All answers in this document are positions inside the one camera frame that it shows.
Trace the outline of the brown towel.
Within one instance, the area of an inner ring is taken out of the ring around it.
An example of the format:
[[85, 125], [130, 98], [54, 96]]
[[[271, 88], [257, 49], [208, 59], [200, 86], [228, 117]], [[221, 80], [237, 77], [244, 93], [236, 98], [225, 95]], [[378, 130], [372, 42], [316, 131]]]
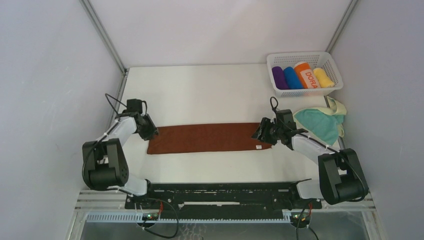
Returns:
[[149, 155], [256, 151], [272, 148], [252, 138], [258, 122], [162, 126], [148, 143]]

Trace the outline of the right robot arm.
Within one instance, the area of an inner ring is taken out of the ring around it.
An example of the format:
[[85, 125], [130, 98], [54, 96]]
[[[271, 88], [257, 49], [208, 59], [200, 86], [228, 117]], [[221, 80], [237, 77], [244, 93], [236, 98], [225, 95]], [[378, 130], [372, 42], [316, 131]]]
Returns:
[[291, 110], [275, 111], [274, 119], [263, 117], [252, 135], [262, 143], [281, 142], [318, 166], [318, 179], [301, 180], [294, 184], [289, 203], [302, 208], [309, 199], [325, 200], [330, 205], [360, 202], [369, 193], [357, 153], [351, 149], [334, 149], [297, 128]]

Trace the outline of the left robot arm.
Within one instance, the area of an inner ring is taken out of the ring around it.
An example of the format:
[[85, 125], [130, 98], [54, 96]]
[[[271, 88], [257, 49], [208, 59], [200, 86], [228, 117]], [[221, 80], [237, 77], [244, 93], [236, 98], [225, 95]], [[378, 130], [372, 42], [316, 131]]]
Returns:
[[138, 204], [149, 209], [155, 205], [157, 196], [148, 190], [149, 180], [130, 173], [123, 146], [134, 134], [150, 141], [159, 130], [147, 113], [145, 100], [128, 99], [124, 106], [102, 136], [82, 145], [82, 179], [94, 191], [117, 190], [137, 196]]

